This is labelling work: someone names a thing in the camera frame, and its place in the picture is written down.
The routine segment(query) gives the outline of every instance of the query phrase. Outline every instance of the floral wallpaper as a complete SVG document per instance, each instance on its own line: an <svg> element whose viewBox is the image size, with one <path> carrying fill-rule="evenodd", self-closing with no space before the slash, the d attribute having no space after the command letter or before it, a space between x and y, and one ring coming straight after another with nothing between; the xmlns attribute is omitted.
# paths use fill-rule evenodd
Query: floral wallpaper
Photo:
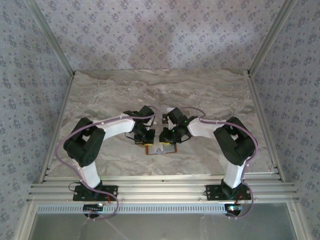
<svg viewBox="0 0 320 240"><path fill-rule="evenodd" d="M70 77L23 1L0 1L0 239L12 239Z"/></svg>
<svg viewBox="0 0 320 240"><path fill-rule="evenodd" d="M255 76L288 181L320 239L320 1L298 0Z"/></svg>
<svg viewBox="0 0 320 240"><path fill-rule="evenodd" d="M283 0L37 0L74 70L248 69Z"/></svg>

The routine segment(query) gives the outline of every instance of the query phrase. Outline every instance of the metal frame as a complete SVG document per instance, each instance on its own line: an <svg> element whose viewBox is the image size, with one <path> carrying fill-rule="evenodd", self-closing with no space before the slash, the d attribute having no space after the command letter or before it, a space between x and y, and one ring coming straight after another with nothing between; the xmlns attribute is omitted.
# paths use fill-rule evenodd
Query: metal frame
<svg viewBox="0 0 320 240"><path fill-rule="evenodd" d="M74 71L64 54L64 51L61 49L54 33L52 32L49 24L46 21L45 16L43 15L38 3L35 0L24 0L25 4L29 8L31 14L33 15L35 21L39 25L42 33L44 34L46 40L52 47L54 53L56 54L57 58L59 59L63 69L67 74L70 76L74 75Z"/></svg>
<svg viewBox="0 0 320 240"><path fill-rule="evenodd" d="M256 83L246 72L244 72L243 74L245 74L245 76L247 76L246 79L247 79L249 91L251 93L252 101L253 101L253 104L254 104L254 107L256 110L256 114L258 116L258 119L259 119L259 122L260 122L260 125L262 128L264 140L265 140L271 161L273 163L273 168L276 168L278 170L281 180L285 182L285 174L284 174L284 171L283 171L282 166L279 161L278 153L276 151L276 145L273 140L270 128L267 124L267 118L266 118L266 115L263 111L263 107L262 107L262 103L261 103L261 100L260 100L260 97L258 94Z"/></svg>
<svg viewBox="0 0 320 240"><path fill-rule="evenodd" d="M38 204L37 214L87 214L81 203ZM100 214L112 214L115 204L106 204ZM226 214L223 203L121 203L116 214Z"/></svg>
<svg viewBox="0 0 320 240"><path fill-rule="evenodd" d="M295 206L292 205L293 202L298 201L294 183L282 182L277 172L247 173L244 177L246 183L252 187L255 204L287 203L289 206ZM132 205L142 207L146 205L210 207L234 203L234 201L207 201L207 197L204 195L205 185L220 184L222 178L223 175L209 174L110 176L102 177L102 182L104 185L119 186L118 199L122 207ZM77 179L73 177L47 177L43 183L33 184L14 239L27 240L29 238L35 213L39 206L79 207L81 204L93 204L94 202L74 202L72 200L73 192L70 192L68 186L76 181ZM294 225L296 235L302 236L299 239L308 239L304 237L300 227L301 224Z"/></svg>
<svg viewBox="0 0 320 240"><path fill-rule="evenodd" d="M282 29L283 25L285 24L289 14L291 13L292 9L296 5L297 0L284 0L279 12L274 19L269 31L267 32L258 52L255 54L254 59L252 60L250 70L250 77L254 77L259 66L264 61L270 47L274 43L278 33Z"/></svg>
<svg viewBox="0 0 320 240"><path fill-rule="evenodd" d="M313 239L300 202L288 202L287 204L292 225L297 239Z"/></svg>

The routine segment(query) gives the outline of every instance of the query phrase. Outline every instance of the glass panel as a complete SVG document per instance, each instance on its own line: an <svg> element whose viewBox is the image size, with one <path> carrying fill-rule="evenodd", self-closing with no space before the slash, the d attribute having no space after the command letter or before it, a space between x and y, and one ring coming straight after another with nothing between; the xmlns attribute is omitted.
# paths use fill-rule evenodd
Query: glass panel
<svg viewBox="0 0 320 240"><path fill-rule="evenodd" d="M38 214L29 240L294 240L287 205L255 204L244 218L203 214Z"/></svg>

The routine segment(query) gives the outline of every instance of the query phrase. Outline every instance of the black mounting plate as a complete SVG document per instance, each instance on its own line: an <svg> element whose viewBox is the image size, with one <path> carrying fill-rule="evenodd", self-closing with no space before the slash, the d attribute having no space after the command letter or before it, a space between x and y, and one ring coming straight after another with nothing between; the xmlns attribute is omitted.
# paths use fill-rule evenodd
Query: black mounting plate
<svg viewBox="0 0 320 240"><path fill-rule="evenodd" d="M118 196L118 186L116 185L102 185L99 188L100 191L103 192L107 192L110 194L115 195L116 197ZM106 194L99 194L97 196L97 198L94 198L91 194L90 194L89 189L87 189L85 186L83 185L78 185L75 187L74 189L74 194L73 194L73 201L75 202L88 202L88 201L92 201L92 202L106 202L108 201L108 196ZM116 200L110 196L110 201L115 202Z"/></svg>
<svg viewBox="0 0 320 240"><path fill-rule="evenodd" d="M227 196L222 192L221 185L206 185L203 194L206 196L208 201L214 200L237 200L239 195L242 195L240 200L251 200L250 189L241 184L238 191L235 192L232 198L227 198Z"/></svg>

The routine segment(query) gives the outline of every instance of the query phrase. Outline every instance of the robotic arm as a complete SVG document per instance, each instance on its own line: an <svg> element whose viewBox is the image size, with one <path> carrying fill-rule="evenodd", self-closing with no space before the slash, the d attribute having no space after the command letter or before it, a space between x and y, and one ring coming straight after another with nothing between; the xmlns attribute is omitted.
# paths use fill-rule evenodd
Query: robotic arm
<svg viewBox="0 0 320 240"><path fill-rule="evenodd" d="M173 109L164 118L169 127L163 128L159 137L160 142L175 144L191 137L216 138L223 155L228 160L226 173L221 181L221 190L228 199L236 198L242 185L241 177L246 160L255 152L253 140L242 130L228 125L231 123L246 129L242 122L236 117L231 117L225 122L208 120L202 122L196 116L187 118L178 108Z"/></svg>
<svg viewBox="0 0 320 240"><path fill-rule="evenodd" d="M154 112L148 106L144 106L140 111L125 111L119 116L120 120L84 129L64 143L64 150L73 159L74 163L78 165L78 171L89 187L99 189L102 185L97 173L96 158L104 140L121 133L133 132L136 144L153 144L155 130L150 129L148 126L152 120L123 119L123 117L147 117L153 114ZM95 121L95 123L105 121L106 119ZM92 123L94 122L84 117L80 119L72 132Z"/></svg>

